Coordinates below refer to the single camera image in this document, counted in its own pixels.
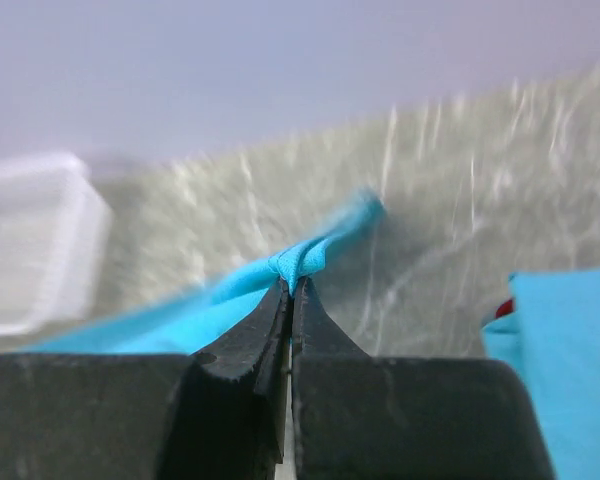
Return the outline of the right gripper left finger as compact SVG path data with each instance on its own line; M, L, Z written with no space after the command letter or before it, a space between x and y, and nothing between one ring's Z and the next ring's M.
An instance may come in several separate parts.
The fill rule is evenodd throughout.
M0 354L0 479L271 479L291 297L192 355Z

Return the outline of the teal t-shirt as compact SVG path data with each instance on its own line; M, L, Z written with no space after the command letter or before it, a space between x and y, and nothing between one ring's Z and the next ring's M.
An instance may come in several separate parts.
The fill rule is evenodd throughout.
M372 191L357 193L312 237L246 264L204 288L188 289L164 302L109 317L24 347L27 353L184 354L211 344L252 313L268 289L325 269L371 230L384 207Z

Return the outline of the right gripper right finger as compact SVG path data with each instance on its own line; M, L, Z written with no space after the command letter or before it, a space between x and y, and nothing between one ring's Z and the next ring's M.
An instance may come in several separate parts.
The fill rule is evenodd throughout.
M299 281L292 412L300 479L551 479L530 396L507 364L374 357Z

